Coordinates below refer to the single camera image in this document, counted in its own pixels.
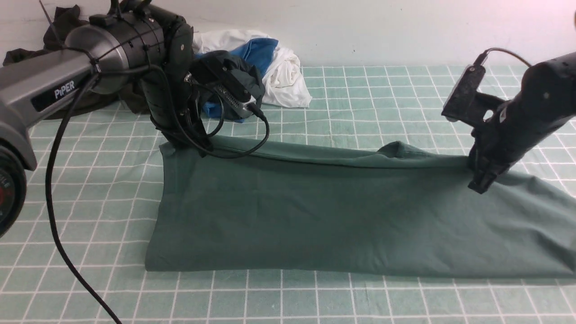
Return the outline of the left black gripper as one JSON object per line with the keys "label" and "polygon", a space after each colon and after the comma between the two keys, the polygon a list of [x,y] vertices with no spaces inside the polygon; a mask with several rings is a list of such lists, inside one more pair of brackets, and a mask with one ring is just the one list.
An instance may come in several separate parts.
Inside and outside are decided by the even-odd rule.
{"label": "left black gripper", "polygon": [[210,140],[203,138],[203,123],[193,112],[198,93],[189,68],[150,67],[140,78],[151,121],[175,149],[195,148],[201,157],[214,156]]}

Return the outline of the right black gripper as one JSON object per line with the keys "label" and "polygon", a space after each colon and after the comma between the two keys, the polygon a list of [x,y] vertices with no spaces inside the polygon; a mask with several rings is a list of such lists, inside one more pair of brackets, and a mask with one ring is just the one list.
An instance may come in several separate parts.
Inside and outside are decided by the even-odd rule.
{"label": "right black gripper", "polygon": [[547,105],[515,98],[504,102],[487,122],[475,154],[482,166],[473,169],[468,188],[485,193],[501,174],[546,137]]}

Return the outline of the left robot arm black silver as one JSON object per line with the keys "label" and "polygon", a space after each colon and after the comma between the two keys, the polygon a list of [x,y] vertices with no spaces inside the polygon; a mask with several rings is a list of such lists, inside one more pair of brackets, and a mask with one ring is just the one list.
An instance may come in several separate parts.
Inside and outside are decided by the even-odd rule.
{"label": "left robot arm black silver", "polygon": [[74,29],[63,48],[1,68],[1,233],[12,227],[37,168],[29,129],[89,91],[114,94],[138,82],[151,121],[175,145],[200,138],[202,123],[186,131],[177,118],[190,93],[193,27],[148,0],[111,2],[107,14]]}

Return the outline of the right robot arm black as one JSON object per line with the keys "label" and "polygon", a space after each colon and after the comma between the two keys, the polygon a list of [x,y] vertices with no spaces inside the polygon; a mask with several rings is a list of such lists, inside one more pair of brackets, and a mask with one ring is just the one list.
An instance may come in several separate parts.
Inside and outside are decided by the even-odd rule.
{"label": "right robot arm black", "polygon": [[475,93],[479,113],[469,154],[469,188],[485,193],[525,154],[575,117],[575,56],[550,59],[527,69],[512,100]]}

